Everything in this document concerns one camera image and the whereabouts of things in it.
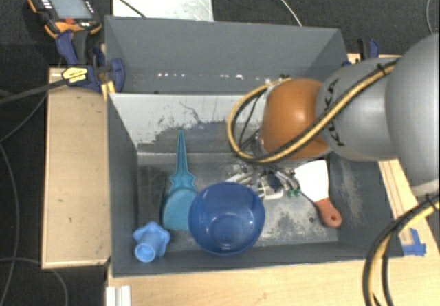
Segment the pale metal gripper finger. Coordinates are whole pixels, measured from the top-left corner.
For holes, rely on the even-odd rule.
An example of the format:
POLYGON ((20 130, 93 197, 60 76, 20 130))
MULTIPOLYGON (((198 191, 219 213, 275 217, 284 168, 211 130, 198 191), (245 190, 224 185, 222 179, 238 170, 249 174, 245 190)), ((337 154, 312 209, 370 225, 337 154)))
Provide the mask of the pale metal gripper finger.
POLYGON ((255 190, 255 193, 258 195, 258 197, 261 200, 274 200, 274 199, 280 199, 283 197, 284 192, 282 190, 274 191, 271 188, 257 188, 255 190))
POLYGON ((236 173, 232 177, 227 178, 226 181, 242 185, 254 185, 256 183, 252 173, 236 173))

